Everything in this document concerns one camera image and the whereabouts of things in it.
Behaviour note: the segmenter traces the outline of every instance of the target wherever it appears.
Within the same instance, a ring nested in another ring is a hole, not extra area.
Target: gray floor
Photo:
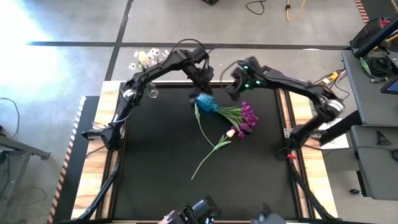
[[[268,0],[262,16],[246,10],[248,1],[220,0],[211,7],[199,0],[135,0],[123,41],[177,42],[197,38],[202,42],[224,44],[302,44],[348,45],[363,26],[353,0],[309,1],[303,16],[287,22],[285,1]],[[85,95],[98,95],[104,80],[112,47],[33,47],[25,41],[114,42],[127,0],[5,0],[0,2],[0,24],[4,46],[0,55],[0,97],[16,101],[21,126],[16,140],[51,151],[47,161],[32,158],[24,176],[21,194],[10,219],[45,223],[72,131],[78,102]],[[297,13],[300,1],[292,2]],[[132,73],[134,52],[121,48],[112,80],[125,80]],[[316,80],[342,68],[340,51],[217,49],[210,63],[216,78],[236,59],[255,55],[259,61],[301,80]],[[164,80],[184,80],[178,72]],[[348,79],[339,87],[350,90]],[[335,90],[344,97],[345,93]],[[354,98],[346,102],[346,116],[354,111]],[[0,101],[0,124],[13,133],[16,116],[12,105]],[[347,193],[357,187],[350,173],[331,173],[330,180],[339,216],[347,220],[394,223],[397,202],[358,198]],[[41,198],[28,207],[18,206]]]

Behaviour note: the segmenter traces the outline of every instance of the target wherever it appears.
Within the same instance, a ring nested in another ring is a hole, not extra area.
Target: white paper
[[[319,130],[326,130],[341,120],[342,120],[341,118],[337,118],[332,122],[325,123],[319,127]],[[344,148],[348,148],[348,147],[349,147],[349,145],[348,145],[347,136],[346,136],[346,134],[343,134],[343,135],[335,138],[328,144],[321,146],[321,149],[344,149]]]

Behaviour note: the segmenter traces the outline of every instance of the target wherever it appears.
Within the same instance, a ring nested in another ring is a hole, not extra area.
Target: black floor stripe
[[[127,22],[129,20],[130,10],[132,7],[132,2],[134,0],[128,0],[126,9],[124,10],[122,23],[120,24],[120,29],[118,37],[116,38],[115,47],[113,48],[111,60],[109,61],[108,69],[106,70],[105,81],[110,81],[112,79],[114,66],[116,65],[116,60],[118,59],[120,45],[123,40],[124,32],[126,31]]]
[[[175,43],[121,43],[122,47],[174,47]],[[181,43],[178,47],[194,48],[196,43]],[[220,49],[276,49],[276,50],[303,50],[303,49],[319,49],[319,50],[349,50],[348,45],[291,45],[291,44],[205,44],[206,48],[214,47]]]
[[[147,42],[42,42],[32,41],[27,45],[32,46],[54,46],[54,47],[115,47],[118,52],[119,47],[174,47],[175,43],[147,43]],[[348,45],[292,45],[292,44],[203,44],[206,48],[214,47],[220,49],[275,49],[275,50],[303,50],[303,49],[319,49],[319,50],[349,50]],[[197,44],[181,43],[178,45],[182,48],[194,48]]]
[[[26,45],[50,47],[114,47],[115,42],[30,41]]]

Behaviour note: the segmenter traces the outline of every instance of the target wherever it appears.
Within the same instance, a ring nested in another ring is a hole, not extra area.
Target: black tabletop
[[[214,89],[222,105],[237,105]],[[259,121],[254,132],[213,154],[190,180],[197,165],[212,150],[202,136],[189,88],[160,88],[156,99],[145,96],[129,119],[116,196],[115,218],[161,220],[183,204],[210,195],[222,209],[221,220],[258,217],[262,203],[286,219],[296,218],[287,163],[274,158],[285,145],[274,90],[246,91],[241,99]],[[216,113],[202,111],[204,132],[214,143],[231,124]]]
[[[378,146],[376,131],[392,145]],[[366,193],[374,199],[398,200],[398,161],[391,155],[398,148],[398,129],[353,126],[351,132]]]
[[[344,51],[342,56],[362,123],[398,127],[398,95],[381,93],[386,83],[371,83],[351,51]]]

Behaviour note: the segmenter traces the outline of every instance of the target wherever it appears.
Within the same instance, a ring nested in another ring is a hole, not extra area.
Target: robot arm
[[[213,68],[208,65],[208,59],[209,55],[202,46],[198,46],[192,52],[178,49],[171,52],[163,62],[135,73],[119,89],[116,111],[109,126],[102,130],[84,132],[82,133],[83,137],[91,139],[93,136],[100,136],[107,149],[117,149],[122,138],[122,125],[128,119],[134,107],[139,105],[146,85],[170,71],[183,70],[187,77],[192,80],[195,89],[190,98],[195,98],[200,93],[211,95],[209,83],[214,74]],[[197,68],[195,64],[202,61],[205,61],[203,67]]]
[[[297,125],[290,132],[287,151],[284,152],[284,155],[280,155],[280,159],[284,159],[286,154],[290,154],[294,149],[301,149],[311,132],[323,123],[333,121],[344,110],[342,100],[324,86],[295,80],[270,67],[262,67],[255,57],[238,61],[238,65],[231,74],[234,82],[227,87],[227,91],[233,100],[237,100],[240,93],[245,90],[280,88],[308,97],[315,107],[317,115],[306,124]]]

